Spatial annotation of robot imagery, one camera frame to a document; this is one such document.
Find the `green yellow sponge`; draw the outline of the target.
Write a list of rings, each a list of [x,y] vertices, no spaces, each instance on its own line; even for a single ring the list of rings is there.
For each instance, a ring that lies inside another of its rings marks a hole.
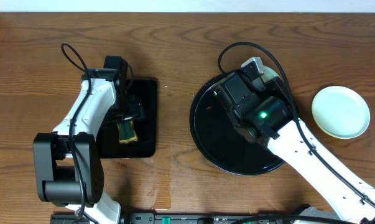
[[[117,123],[119,131],[119,143],[129,144],[131,142],[137,141],[137,134],[134,130],[133,121],[128,121],[124,123]]]

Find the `light blue plate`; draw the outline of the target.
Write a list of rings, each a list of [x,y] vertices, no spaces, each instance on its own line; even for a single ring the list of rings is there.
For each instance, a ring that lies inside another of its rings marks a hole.
[[[371,120],[369,107],[362,96],[344,86],[320,90],[312,101],[312,116],[322,131],[339,139],[362,135]]]
[[[275,72],[270,67],[265,66],[264,67],[264,74],[261,75],[261,78],[262,78],[263,82],[266,83],[266,82],[268,82],[269,80],[271,80],[275,77],[279,78],[279,75],[277,74],[277,72]]]

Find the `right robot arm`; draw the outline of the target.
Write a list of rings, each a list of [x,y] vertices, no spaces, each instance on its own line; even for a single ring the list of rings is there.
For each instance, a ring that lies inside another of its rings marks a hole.
[[[290,164],[351,223],[375,223],[375,188],[323,146],[291,107],[279,75],[250,58],[210,88],[235,130],[249,142],[266,138],[266,148]]]

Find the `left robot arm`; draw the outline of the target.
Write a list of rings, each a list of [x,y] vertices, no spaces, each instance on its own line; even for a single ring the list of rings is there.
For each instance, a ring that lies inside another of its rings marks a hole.
[[[51,133],[33,141],[37,194],[41,201],[75,212],[75,222],[120,223],[121,205],[104,191],[104,171],[96,137],[115,123],[115,145],[135,141],[133,122],[144,118],[139,98],[128,95],[131,66],[120,56],[106,56],[103,68],[85,68],[81,91]]]

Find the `black rectangular tray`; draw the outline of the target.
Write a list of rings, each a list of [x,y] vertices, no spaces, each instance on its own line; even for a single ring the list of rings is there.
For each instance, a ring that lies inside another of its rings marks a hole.
[[[134,80],[130,93],[141,100],[145,117],[133,122],[137,140],[127,144],[119,142],[115,122],[101,127],[96,137],[100,158],[142,158],[155,153],[157,132],[157,81]]]

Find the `black round tray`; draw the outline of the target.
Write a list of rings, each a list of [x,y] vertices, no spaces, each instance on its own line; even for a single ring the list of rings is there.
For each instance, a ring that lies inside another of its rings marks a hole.
[[[240,74],[218,75],[200,89],[190,109],[190,131],[199,151],[215,166],[239,175],[265,174],[284,163],[268,144],[291,120],[278,77],[256,91]]]

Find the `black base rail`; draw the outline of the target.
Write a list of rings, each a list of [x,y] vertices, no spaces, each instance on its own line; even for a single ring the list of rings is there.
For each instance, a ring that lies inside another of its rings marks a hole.
[[[216,215],[154,215],[153,213],[129,213],[121,215],[119,223],[125,224],[230,224],[238,220],[248,218],[247,216],[216,216]],[[87,219],[75,221],[73,215],[58,214],[51,215],[50,224],[71,224],[71,223],[93,223]],[[282,220],[259,220],[247,223],[320,223],[307,221],[282,221]]]

